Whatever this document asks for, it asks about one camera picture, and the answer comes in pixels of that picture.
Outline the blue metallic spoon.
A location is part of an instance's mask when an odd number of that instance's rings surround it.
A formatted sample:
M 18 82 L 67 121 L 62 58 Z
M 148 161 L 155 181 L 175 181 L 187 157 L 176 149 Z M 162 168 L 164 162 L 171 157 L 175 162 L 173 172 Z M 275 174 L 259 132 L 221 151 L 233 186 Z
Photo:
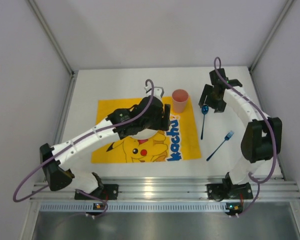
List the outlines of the blue metallic spoon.
M 201 128 L 201 135 L 200 135 L 200 139 L 203 140 L 204 138 L 204 127 L 205 127 L 205 119 L 206 119 L 206 115 L 209 112 L 209 106 L 207 104 L 204 104 L 201 107 L 201 113 L 203 115 L 203 120 L 202 120 L 202 128 Z

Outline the orange plastic cup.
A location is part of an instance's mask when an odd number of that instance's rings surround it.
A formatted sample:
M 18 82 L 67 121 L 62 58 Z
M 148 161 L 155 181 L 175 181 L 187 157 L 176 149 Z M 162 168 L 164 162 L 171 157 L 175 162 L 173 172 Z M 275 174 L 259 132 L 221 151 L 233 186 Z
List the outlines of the orange plastic cup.
M 189 99 L 189 94 L 184 89 L 176 89 L 172 93 L 172 109 L 175 113 L 182 113 Z

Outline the cream round plate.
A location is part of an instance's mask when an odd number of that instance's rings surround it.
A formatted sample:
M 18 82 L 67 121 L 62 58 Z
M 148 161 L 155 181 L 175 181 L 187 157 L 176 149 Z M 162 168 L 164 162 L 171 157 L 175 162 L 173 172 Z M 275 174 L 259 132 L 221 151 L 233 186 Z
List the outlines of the cream round plate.
M 157 132 L 157 130 L 153 129 L 144 129 L 135 135 L 131 135 L 130 137 L 136 140 L 146 140 L 153 137 Z

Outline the blue metallic fork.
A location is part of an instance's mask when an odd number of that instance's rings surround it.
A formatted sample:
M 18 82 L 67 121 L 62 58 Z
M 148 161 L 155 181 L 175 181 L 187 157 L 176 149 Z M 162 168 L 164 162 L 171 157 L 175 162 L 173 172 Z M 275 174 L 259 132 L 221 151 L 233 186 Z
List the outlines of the blue metallic fork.
M 214 154 L 220 149 L 220 147 L 227 141 L 229 141 L 231 139 L 231 137 L 234 135 L 234 131 L 230 131 L 226 134 L 226 136 L 224 137 L 222 143 L 207 157 L 206 161 L 210 161 L 210 159 L 214 156 Z

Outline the yellow Pikachu cloth placemat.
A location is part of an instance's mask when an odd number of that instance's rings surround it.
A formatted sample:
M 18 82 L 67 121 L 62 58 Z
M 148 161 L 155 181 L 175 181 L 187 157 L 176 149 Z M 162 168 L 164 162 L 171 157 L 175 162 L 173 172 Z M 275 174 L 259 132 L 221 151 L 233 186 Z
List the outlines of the yellow Pikachu cloth placemat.
M 171 112 L 167 132 L 158 131 L 148 139 L 126 137 L 106 144 L 91 155 L 93 164 L 154 163 L 201 158 L 191 99 L 182 113 Z

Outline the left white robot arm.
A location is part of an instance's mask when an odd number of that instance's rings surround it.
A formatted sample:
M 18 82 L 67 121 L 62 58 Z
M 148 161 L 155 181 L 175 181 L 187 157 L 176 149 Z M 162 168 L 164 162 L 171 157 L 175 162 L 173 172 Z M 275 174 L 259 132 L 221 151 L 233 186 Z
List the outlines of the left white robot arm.
M 94 172 L 75 172 L 72 165 L 81 155 L 107 144 L 136 136 L 145 130 L 167 131 L 170 126 L 169 104 L 157 97 L 144 97 L 131 108 L 118 108 L 85 133 L 63 142 L 40 147 L 42 170 L 51 191 L 66 187 L 98 196 L 104 185 Z

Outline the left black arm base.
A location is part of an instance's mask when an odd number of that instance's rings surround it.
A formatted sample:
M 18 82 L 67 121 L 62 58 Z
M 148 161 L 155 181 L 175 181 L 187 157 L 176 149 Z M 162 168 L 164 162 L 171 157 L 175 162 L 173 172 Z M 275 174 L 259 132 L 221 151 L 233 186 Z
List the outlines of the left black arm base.
M 90 196 L 97 197 L 100 200 L 117 200 L 119 194 L 118 184 L 104 184 L 103 189 L 98 187 L 93 192 L 89 193 Z M 75 192 L 75 200 L 92 200 L 90 196 L 86 196 L 82 193 Z

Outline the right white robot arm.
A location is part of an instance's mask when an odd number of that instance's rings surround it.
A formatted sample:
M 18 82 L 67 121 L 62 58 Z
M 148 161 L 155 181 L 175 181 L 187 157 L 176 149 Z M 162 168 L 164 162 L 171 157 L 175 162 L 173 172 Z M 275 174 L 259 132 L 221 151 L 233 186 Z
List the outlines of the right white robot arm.
M 238 79 L 229 79 L 224 68 L 209 73 L 211 84 L 203 88 L 198 105 L 202 112 L 210 108 L 222 113 L 230 107 L 241 120 L 245 132 L 240 143 L 241 156 L 220 184 L 228 198 L 237 198 L 251 189 L 249 181 L 266 161 L 273 163 L 281 151 L 282 121 L 264 113 L 244 91 Z

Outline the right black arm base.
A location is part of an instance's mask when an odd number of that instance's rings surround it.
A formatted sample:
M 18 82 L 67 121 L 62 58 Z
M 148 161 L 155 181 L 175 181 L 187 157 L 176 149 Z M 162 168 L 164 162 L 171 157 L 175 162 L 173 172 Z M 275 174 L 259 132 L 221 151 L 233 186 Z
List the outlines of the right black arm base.
M 252 200 L 253 193 L 249 182 L 234 184 L 229 173 L 221 179 L 221 183 L 206 185 L 209 200 L 221 202 L 223 200 Z

